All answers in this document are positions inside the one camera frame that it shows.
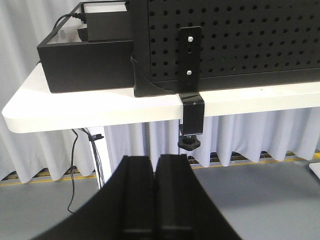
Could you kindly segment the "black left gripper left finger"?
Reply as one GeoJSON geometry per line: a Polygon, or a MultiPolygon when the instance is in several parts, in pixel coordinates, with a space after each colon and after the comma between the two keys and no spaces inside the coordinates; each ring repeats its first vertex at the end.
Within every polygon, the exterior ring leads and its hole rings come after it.
{"type": "Polygon", "coordinates": [[[147,156],[124,156],[107,183],[37,240],[152,240],[153,168],[147,156]]]}

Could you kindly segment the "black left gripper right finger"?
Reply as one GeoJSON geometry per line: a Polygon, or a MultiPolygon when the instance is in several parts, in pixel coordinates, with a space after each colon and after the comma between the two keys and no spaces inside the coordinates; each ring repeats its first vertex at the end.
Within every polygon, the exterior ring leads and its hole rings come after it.
{"type": "Polygon", "coordinates": [[[157,240],[239,240],[210,199],[185,154],[163,154],[156,172],[157,240]]]}

